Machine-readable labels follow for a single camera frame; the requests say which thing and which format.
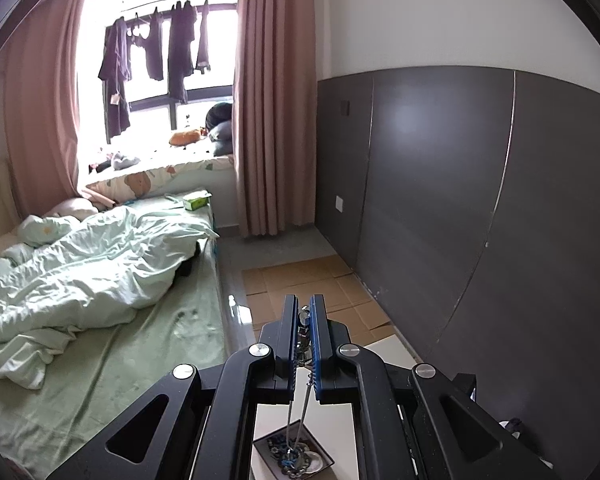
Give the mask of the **pink curtain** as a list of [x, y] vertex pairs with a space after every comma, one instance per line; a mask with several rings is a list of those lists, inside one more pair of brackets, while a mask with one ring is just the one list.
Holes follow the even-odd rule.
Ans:
[[84, 1], [44, 1], [7, 41], [5, 136], [24, 216], [76, 196], [76, 47]]
[[314, 220], [314, 0], [238, 0], [233, 144], [239, 229], [276, 235]]

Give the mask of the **light green duvet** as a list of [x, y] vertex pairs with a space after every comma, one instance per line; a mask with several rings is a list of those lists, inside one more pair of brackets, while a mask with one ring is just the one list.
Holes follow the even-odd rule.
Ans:
[[210, 220], [176, 209], [120, 207], [52, 223], [61, 232], [53, 243], [20, 263], [0, 257], [0, 379], [30, 390], [77, 333], [133, 321], [216, 237]]

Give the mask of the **green bed sheet mattress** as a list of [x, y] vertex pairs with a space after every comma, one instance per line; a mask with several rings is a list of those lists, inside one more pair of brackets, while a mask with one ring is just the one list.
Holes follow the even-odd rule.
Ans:
[[[122, 206], [143, 211], [187, 211], [166, 198]], [[0, 453], [34, 478], [47, 477], [174, 366], [199, 368], [225, 360], [220, 278], [215, 240], [187, 278], [133, 321], [76, 334], [46, 367], [41, 389], [0, 379]], [[9, 247], [16, 263], [34, 247]]]

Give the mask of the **black item on bed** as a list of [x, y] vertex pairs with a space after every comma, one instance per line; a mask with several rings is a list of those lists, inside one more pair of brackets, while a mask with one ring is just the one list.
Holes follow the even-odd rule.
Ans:
[[187, 278], [192, 273], [194, 264], [195, 264], [196, 260], [198, 259], [198, 257], [200, 256], [200, 253], [201, 253], [200, 243], [196, 242], [195, 243], [195, 251], [194, 251], [193, 255], [190, 258], [188, 258], [180, 263], [180, 265], [178, 266], [178, 268], [175, 271], [174, 278]]

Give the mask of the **left pink curtain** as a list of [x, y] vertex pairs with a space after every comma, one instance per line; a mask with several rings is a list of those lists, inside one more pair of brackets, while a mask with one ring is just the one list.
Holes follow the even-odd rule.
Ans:
[[7, 41], [5, 136], [24, 216], [76, 196], [76, 47], [84, 1], [44, 1]]

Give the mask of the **dark cushion on sill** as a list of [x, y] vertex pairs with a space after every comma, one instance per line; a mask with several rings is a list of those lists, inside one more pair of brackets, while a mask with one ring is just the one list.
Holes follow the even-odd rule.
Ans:
[[229, 102], [216, 103], [207, 113], [206, 128], [214, 156], [233, 153], [232, 117], [233, 104]]

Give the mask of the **patterned pillow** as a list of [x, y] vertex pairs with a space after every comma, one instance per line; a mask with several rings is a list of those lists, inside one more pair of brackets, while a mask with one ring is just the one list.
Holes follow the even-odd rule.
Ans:
[[169, 184], [188, 179], [193, 188], [204, 186], [205, 177], [219, 171], [233, 171], [232, 155], [193, 157], [158, 157], [122, 170], [108, 168], [96, 174], [85, 187], [116, 203], [163, 194]]

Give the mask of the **green tissue box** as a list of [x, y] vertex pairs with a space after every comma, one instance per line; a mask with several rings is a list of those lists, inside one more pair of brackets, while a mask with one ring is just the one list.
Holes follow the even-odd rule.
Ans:
[[183, 195], [166, 194], [164, 197], [187, 211], [195, 211], [207, 206], [212, 194], [207, 190], [196, 190]]

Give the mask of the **black jewelry box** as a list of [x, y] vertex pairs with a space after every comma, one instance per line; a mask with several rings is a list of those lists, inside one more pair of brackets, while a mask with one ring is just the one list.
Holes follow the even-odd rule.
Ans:
[[311, 479], [335, 461], [299, 419], [253, 441], [275, 479]]

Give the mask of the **orange plush toy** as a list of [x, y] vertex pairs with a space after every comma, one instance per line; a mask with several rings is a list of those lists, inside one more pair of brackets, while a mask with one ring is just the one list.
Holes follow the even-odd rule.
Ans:
[[172, 134], [169, 140], [170, 146], [176, 146], [182, 148], [189, 144], [197, 143], [206, 133], [204, 129], [189, 129], [185, 131], [177, 131]]

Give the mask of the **hanging dark clothes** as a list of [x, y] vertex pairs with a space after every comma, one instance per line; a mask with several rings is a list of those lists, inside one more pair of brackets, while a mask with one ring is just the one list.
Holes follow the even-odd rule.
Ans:
[[177, 2], [171, 10], [155, 10], [148, 18], [148, 34], [136, 34], [142, 20], [117, 18], [107, 27], [104, 55], [98, 72], [105, 104], [106, 139], [112, 140], [131, 125], [131, 104], [125, 96], [125, 84], [132, 80], [131, 54], [134, 47], [145, 52], [146, 72], [150, 79], [168, 84], [166, 95], [185, 104], [188, 91], [185, 79], [211, 70], [208, 21], [211, 6]]

